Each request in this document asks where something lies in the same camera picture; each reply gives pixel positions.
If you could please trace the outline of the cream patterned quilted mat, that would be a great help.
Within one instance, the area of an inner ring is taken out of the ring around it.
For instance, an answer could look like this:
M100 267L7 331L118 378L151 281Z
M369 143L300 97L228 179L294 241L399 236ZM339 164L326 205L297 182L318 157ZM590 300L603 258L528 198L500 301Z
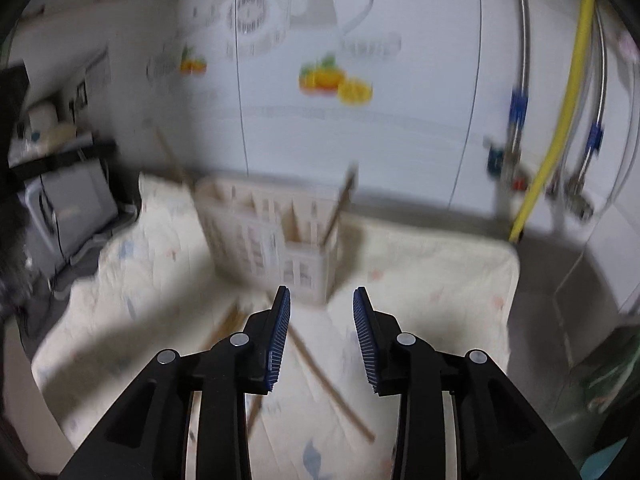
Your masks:
M250 432L257 479L386 479L398 402L364 374L352 294L435 349L510 361L508 318L520 263L506 244L346 214L316 241L332 203L274 186L210 181L205 205L142 174L137 222L102 250L32 356L32 376L80 445L160 350L191 354L234 331L230 315L292 294L282 370Z

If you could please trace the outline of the green plastic items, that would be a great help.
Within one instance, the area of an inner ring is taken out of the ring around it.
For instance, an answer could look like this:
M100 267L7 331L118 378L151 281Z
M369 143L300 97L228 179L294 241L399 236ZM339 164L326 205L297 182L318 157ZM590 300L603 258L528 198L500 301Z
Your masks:
M617 327L573 372L587 423L578 460L639 430L639 326Z

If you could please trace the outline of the wooden chopstick leftmost of bundle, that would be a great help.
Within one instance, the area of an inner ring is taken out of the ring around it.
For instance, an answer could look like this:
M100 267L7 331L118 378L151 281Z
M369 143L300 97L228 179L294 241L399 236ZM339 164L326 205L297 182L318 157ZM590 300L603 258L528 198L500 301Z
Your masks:
M358 181L358 165L351 164L346 172L345 180L343 186L341 187L340 195L338 196L337 202L332 209L329 221L326 222L326 229L322 235L322 239L320 242L320 246L324 247L328 244L328 241L331 237L331 234L337 224L338 217L341 214L341 211L347 206L350 201L350 196L352 196L352 192L355 191L357 187Z

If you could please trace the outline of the cream perforated utensil holder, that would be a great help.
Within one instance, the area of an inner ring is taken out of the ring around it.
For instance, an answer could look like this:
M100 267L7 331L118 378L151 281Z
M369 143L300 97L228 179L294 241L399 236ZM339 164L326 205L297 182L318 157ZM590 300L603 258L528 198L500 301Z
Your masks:
M260 288L284 285L296 299L323 306L335 282L340 217L320 242L337 196L315 188L247 178L207 177L193 193L218 272Z

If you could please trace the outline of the grey microwave oven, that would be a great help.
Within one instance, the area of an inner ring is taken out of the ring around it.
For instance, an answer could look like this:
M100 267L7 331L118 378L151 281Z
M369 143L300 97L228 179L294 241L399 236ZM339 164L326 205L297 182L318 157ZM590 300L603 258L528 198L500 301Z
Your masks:
M27 250L37 270L53 278L118 215L102 164L81 162L48 172L27 185Z

